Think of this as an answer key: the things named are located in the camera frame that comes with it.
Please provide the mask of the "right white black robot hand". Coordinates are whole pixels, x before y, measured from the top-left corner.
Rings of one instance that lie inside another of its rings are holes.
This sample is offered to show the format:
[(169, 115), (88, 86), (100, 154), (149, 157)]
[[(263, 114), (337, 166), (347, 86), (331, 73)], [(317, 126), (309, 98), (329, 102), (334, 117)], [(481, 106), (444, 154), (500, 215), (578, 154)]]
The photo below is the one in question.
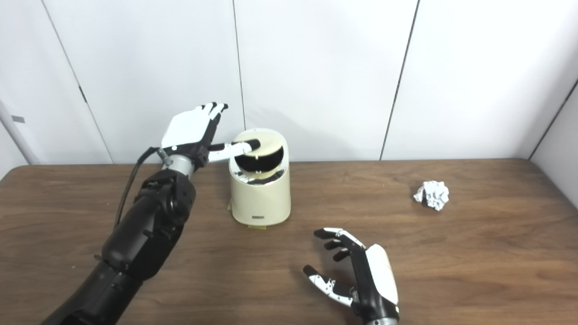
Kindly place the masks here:
[(351, 259), (356, 284), (339, 283), (306, 265), (303, 273), (310, 282), (331, 300), (351, 308), (364, 325), (398, 325), (398, 287), (384, 247), (377, 243), (366, 246), (342, 228), (324, 227), (313, 234), (327, 240), (326, 250), (338, 249), (334, 261)]

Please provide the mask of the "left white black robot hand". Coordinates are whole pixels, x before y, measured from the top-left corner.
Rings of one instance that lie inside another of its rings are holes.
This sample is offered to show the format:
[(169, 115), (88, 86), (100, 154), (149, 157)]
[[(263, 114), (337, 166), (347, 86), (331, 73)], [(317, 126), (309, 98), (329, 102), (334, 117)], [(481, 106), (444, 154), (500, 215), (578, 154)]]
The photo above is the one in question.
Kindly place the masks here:
[(169, 167), (175, 164), (176, 156), (183, 156), (198, 169), (258, 150), (261, 147), (258, 139), (213, 143), (222, 113), (227, 109), (226, 103), (209, 102), (175, 115), (161, 140), (163, 164)]

